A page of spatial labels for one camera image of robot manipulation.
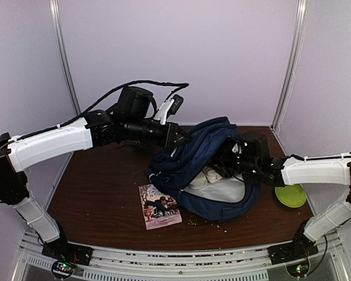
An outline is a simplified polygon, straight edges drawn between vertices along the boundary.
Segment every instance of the wooden table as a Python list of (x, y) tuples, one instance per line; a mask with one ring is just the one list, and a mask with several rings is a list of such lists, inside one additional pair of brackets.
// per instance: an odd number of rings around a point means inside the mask
[[(238, 131), (265, 134), (271, 155), (283, 156), (269, 128)], [(72, 242), (154, 251), (239, 248), (290, 240), (312, 216), (308, 203), (285, 207), (272, 187), (263, 186), (259, 202), (239, 218), (212, 223), (181, 208), (182, 223), (147, 231), (138, 186), (148, 183), (144, 171), (158, 149), (116, 147), (75, 152), (57, 188), (49, 213)]]

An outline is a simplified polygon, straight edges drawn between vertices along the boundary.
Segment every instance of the book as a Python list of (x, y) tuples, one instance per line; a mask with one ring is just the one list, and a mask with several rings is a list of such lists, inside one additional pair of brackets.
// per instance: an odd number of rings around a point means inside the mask
[(178, 203), (172, 196), (159, 192), (152, 184), (139, 186), (139, 193), (147, 230), (182, 222)]

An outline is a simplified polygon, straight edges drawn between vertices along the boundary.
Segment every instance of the white wall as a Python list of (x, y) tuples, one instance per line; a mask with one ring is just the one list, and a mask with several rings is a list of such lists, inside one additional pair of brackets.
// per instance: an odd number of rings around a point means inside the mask
[[(0, 1), (0, 134), (24, 134), (73, 115), (48, 0)], [(27, 171), (41, 204), (66, 157)], [(0, 280), (8, 280), (25, 224), (0, 204)]]
[[(59, 1), (82, 109), (138, 79), (189, 82), (172, 121), (227, 115), (271, 125), (281, 93), (297, 1)], [(148, 87), (161, 103), (171, 89)], [(99, 107), (108, 108), (118, 94)]]
[[(351, 151), (351, 1), (310, 1), (279, 137), (288, 153), (325, 156)], [(344, 189), (307, 186), (317, 212)], [(351, 222), (339, 233), (351, 264)]]

